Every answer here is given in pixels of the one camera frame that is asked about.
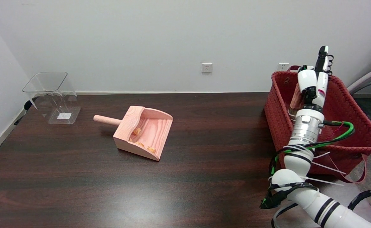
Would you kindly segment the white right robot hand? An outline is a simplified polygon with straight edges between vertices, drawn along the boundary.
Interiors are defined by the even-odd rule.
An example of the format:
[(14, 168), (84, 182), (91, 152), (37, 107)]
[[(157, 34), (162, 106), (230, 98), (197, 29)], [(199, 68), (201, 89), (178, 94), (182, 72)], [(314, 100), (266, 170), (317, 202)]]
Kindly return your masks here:
[(324, 45), (319, 49), (315, 66), (300, 67), (298, 85), (303, 96), (303, 109), (323, 112), (333, 59), (333, 55), (329, 54), (329, 47)]

